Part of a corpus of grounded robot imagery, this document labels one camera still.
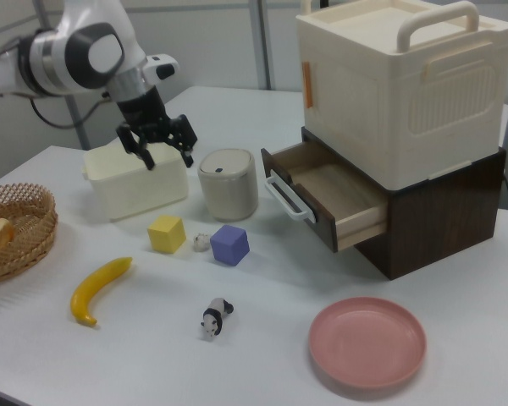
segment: lid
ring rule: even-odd
[[[248,169],[252,154],[245,150],[218,150],[207,155],[200,165],[204,173],[219,173],[224,176],[241,175]]]
[[[151,152],[156,166],[181,159],[177,150],[164,143],[149,144],[146,148]],[[146,171],[145,163],[136,155],[126,153],[121,143],[112,143],[87,151],[84,159],[86,175],[92,181],[140,170]]]
[[[397,52],[397,36],[401,26],[414,14],[430,12],[433,15],[444,10],[442,6],[422,1],[364,0],[323,8],[297,18],[354,41],[367,48],[394,54]],[[411,47],[440,41],[454,34],[465,34],[467,20],[441,18],[437,24],[421,25],[413,31]],[[480,20],[478,30],[502,28],[507,23],[491,19]]]

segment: table surface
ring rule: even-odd
[[[186,200],[109,222],[81,176],[83,151],[58,147],[0,179],[47,186],[60,220],[49,255],[0,283],[0,396],[38,406],[508,405],[508,211],[499,211],[492,239],[390,282],[355,249],[330,252],[262,186],[260,149],[301,142],[300,94],[193,87],[167,108],[170,117],[185,113],[199,137]],[[224,147],[257,159],[259,207],[235,223],[251,252],[236,267],[191,243],[221,227],[204,206],[196,167]],[[188,240],[173,255],[152,251],[146,234],[162,214],[184,220]],[[71,294],[119,256],[135,266],[93,300],[98,326],[77,324]],[[392,300],[422,323],[427,356],[403,387],[344,389],[312,363],[312,320],[356,296]],[[215,297],[235,312],[210,342],[200,321]]]

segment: open drawer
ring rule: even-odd
[[[274,154],[262,150],[262,158],[271,194],[333,252],[386,232],[384,189],[321,144],[310,140]]]

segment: white handle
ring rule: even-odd
[[[311,2],[312,0],[301,0],[301,15],[311,13]]]
[[[410,49],[410,37],[416,30],[462,16],[467,17],[466,32],[478,31],[480,15],[476,6],[471,2],[452,3],[413,14],[399,28],[397,33],[397,51],[407,52]]]
[[[291,201],[294,202],[294,204],[299,207],[299,210],[301,211],[295,211],[294,208],[286,201],[286,199],[275,189],[273,184],[277,184],[279,186],[280,190],[285,193]],[[280,202],[286,213],[288,213],[288,216],[292,220],[296,220],[297,222],[300,222],[302,220],[308,219],[311,222],[316,222],[316,217],[314,216],[314,213],[312,212],[311,208],[306,205],[306,203],[299,197],[288,184],[282,178],[275,173],[275,171],[271,171],[271,176],[267,179],[265,179],[265,187],[269,191],[273,197]]]

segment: pink plate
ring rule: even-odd
[[[316,316],[309,347],[314,361],[335,380],[379,389],[414,375],[427,340],[408,310],[388,300],[352,298],[333,303]]]

